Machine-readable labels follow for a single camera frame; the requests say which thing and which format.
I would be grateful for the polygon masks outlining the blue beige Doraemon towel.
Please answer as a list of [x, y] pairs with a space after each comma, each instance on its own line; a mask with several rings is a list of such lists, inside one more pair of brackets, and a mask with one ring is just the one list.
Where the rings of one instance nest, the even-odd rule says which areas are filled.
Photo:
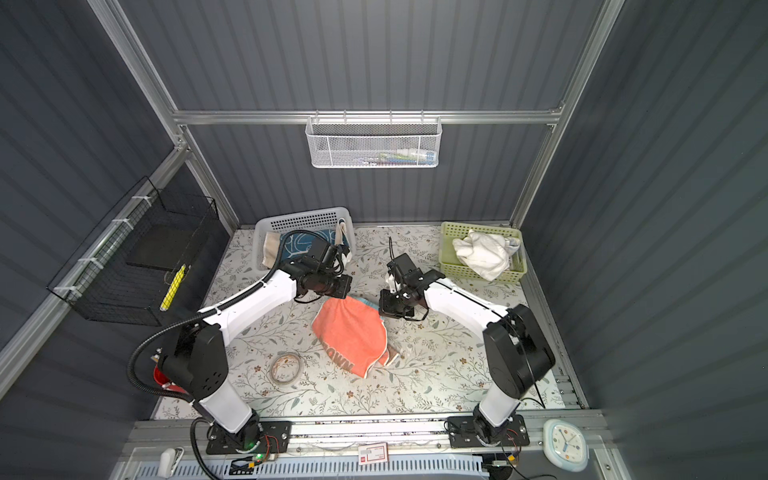
[[[348, 252], [345, 254], [346, 257], [351, 254], [351, 246], [344, 233], [341, 234], [340, 239], [336, 238], [336, 229], [318, 230], [317, 234], [331, 244], [344, 245], [348, 249]], [[277, 232], [267, 232], [265, 234], [265, 238], [261, 242], [260, 253], [262, 254], [262, 259], [259, 261], [260, 266], [270, 269], [274, 265], [279, 244], [284, 237], [284, 234], [278, 234]], [[307, 253], [314, 240], [314, 236], [305, 233], [292, 235], [281, 250], [281, 259], [294, 258]]]

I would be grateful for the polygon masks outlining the white plastic laundry basket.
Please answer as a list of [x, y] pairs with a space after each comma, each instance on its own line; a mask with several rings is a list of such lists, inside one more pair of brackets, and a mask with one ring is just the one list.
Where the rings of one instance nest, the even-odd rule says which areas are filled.
[[351, 260], [356, 253], [354, 226], [349, 211], [344, 207], [331, 207], [319, 210], [290, 213], [267, 217], [259, 220], [254, 229], [252, 244], [252, 263], [259, 275], [264, 275], [270, 268], [265, 265], [267, 257], [274, 259], [275, 247], [266, 249], [269, 239], [277, 241], [293, 230], [315, 231], [330, 243], [344, 244], [350, 252], [344, 256], [344, 262]]

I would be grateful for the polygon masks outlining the green perforated plastic basket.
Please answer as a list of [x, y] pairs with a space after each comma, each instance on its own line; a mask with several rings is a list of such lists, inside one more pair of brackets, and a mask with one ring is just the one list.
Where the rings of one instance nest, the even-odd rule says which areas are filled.
[[515, 283], [527, 273], [520, 231], [459, 222], [441, 224], [439, 263], [451, 278]]

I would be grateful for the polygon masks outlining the orange towel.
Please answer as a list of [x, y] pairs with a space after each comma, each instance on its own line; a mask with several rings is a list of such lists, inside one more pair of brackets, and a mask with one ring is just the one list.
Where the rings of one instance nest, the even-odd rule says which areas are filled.
[[389, 341], [378, 306], [363, 298], [327, 299], [311, 328], [330, 360], [360, 378], [400, 356]]

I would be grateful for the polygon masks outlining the white towel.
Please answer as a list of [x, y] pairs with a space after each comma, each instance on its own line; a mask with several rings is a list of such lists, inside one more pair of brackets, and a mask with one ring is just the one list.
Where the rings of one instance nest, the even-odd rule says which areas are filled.
[[465, 238], [453, 239], [452, 246], [461, 263], [484, 280], [493, 281], [512, 266], [511, 258], [521, 248], [522, 241], [469, 230]]

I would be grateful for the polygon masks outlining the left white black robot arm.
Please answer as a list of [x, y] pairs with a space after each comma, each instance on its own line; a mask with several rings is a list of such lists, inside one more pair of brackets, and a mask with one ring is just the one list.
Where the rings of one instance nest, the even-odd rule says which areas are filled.
[[240, 434], [258, 420], [228, 380], [229, 344], [276, 308], [309, 292], [338, 299], [349, 293], [352, 277], [345, 267], [350, 247], [329, 242], [316, 232], [293, 230], [284, 235], [278, 249], [284, 250], [297, 235], [312, 239], [307, 252], [290, 258], [278, 253], [267, 274], [200, 310], [199, 317], [174, 334], [159, 354], [158, 370], [191, 397], [189, 402], [198, 411], [230, 434]]

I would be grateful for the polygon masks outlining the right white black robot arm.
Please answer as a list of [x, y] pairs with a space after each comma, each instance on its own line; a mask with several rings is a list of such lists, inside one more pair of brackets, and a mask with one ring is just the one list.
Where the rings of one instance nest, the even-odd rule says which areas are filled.
[[387, 263], [379, 313], [414, 321], [418, 307], [457, 321], [482, 341], [491, 384], [474, 411], [476, 431], [502, 429], [523, 395], [556, 364], [553, 348], [529, 307], [484, 300], [437, 270], [422, 271], [409, 255], [401, 254]]

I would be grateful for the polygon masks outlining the clear tape roll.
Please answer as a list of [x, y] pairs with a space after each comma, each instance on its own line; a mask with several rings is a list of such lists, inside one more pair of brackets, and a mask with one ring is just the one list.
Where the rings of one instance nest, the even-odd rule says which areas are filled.
[[275, 386], [291, 386], [300, 380], [303, 370], [304, 362], [299, 354], [284, 352], [272, 362], [268, 378]]

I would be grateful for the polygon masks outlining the red white label card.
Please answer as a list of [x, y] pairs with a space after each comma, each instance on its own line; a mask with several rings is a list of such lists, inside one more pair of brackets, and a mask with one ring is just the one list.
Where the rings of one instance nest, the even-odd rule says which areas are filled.
[[386, 442], [365, 444], [358, 447], [358, 463], [361, 466], [387, 463], [389, 451]]

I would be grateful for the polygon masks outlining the red pencil cup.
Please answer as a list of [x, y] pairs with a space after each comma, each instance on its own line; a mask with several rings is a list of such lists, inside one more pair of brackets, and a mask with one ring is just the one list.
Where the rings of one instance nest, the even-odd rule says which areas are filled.
[[153, 378], [164, 391], [187, 394], [182, 387], [170, 380], [158, 367], [155, 367], [153, 370]]

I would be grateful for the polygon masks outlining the white round clock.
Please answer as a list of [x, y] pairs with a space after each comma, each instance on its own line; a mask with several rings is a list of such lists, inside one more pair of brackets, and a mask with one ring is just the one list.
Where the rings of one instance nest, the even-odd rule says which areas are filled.
[[590, 459], [583, 432], [562, 419], [550, 419], [544, 423], [542, 446], [546, 458], [564, 471], [582, 472]]

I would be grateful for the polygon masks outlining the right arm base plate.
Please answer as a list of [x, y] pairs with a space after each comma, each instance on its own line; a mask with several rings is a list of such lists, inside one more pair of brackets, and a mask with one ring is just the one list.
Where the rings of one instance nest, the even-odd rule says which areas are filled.
[[469, 416], [448, 417], [443, 427], [448, 434], [453, 449], [501, 447], [520, 448], [530, 445], [530, 437], [525, 420], [521, 415], [514, 415], [507, 420], [497, 435], [483, 438], [476, 431], [474, 419]]

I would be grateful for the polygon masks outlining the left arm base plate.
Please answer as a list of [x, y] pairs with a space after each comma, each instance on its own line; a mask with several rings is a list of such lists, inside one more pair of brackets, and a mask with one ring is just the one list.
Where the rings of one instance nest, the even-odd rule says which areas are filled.
[[278, 454], [287, 451], [293, 424], [289, 421], [250, 422], [239, 433], [213, 424], [206, 433], [208, 455]]

